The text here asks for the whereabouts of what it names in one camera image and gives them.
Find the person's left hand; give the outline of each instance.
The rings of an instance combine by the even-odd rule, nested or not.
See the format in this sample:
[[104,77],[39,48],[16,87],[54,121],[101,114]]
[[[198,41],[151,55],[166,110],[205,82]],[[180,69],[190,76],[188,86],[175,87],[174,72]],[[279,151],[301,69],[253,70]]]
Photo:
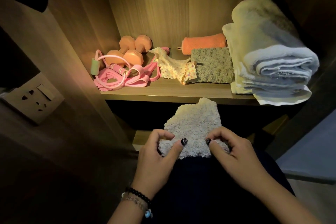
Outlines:
[[135,172],[132,188],[141,192],[150,200],[166,184],[174,163],[183,150],[181,141],[173,144],[165,157],[157,152],[160,137],[168,140],[175,136],[163,129],[154,129],[146,144],[141,147],[138,158],[138,166]]

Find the folded green cloth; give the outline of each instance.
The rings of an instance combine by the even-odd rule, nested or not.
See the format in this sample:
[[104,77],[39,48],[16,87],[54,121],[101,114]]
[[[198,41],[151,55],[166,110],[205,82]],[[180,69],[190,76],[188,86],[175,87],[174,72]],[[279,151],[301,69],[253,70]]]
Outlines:
[[193,49],[191,61],[196,61],[197,78],[187,82],[231,83],[235,75],[227,47]]

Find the person's right hand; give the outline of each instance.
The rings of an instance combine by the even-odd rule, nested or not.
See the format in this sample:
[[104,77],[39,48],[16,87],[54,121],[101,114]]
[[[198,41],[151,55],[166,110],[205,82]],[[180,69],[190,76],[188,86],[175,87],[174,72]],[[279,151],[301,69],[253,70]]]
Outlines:
[[[227,154],[214,139],[226,140],[232,147],[230,154]],[[260,163],[250,141],[237,136],[231,130],[224,127],[215,128],[208,134],[206,143],[227,173],[252,194],[258,193],[263,184],[271,178]]]

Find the blue charm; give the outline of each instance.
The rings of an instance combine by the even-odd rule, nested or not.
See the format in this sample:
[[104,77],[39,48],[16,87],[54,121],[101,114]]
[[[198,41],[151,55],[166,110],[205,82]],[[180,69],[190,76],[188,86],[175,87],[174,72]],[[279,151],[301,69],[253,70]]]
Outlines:
[[146,213],[145,213],[145,217],[146,217],[146,218],[149,218],[149,217],[153,218],[153,213],[152,213],[152,210],[151,210],[151,209],[148,209],[148,210],[146,211]]

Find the white towel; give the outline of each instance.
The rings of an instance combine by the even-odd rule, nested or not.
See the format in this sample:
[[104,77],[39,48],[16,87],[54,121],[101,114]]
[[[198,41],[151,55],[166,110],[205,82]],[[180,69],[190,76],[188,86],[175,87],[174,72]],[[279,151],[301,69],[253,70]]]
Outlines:
[[[173,133],[173,140],[160,140],[159,151],[166,156],[172,145],[183,137],[188,143],[180,154],[180,159],[185,157],[210,157],[209,147],[205,143],[206,136],[214,128],[221,126],[216,102],[201,98],[197,104],[181,105],[175,115],[165,124],[165,130]],[[220,141],[217,142],[229,153],[228,146]]]
[[223,26],[234,67],[232,92],[253,93],[260,104],[307,100],[306,84],[319,61],[280,9],[271,0],[246,0],[233,9],[232,18]]

